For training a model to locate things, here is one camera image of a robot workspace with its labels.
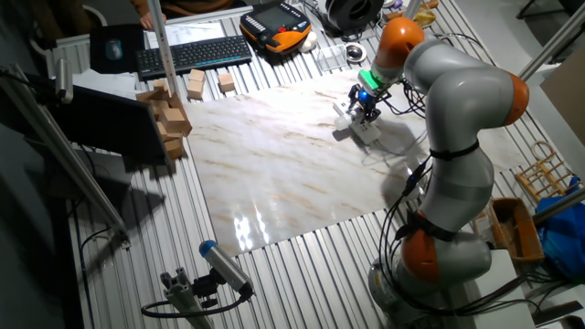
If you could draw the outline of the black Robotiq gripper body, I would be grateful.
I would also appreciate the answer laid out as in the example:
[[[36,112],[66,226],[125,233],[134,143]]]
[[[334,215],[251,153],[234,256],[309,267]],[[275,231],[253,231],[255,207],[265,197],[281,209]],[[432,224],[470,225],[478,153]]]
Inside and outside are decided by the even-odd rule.
[[[363,111],[373,111],[376,108],[377,97],[368,93],[360,84],[352,86],[348,92],[349,108],[358,107]]]

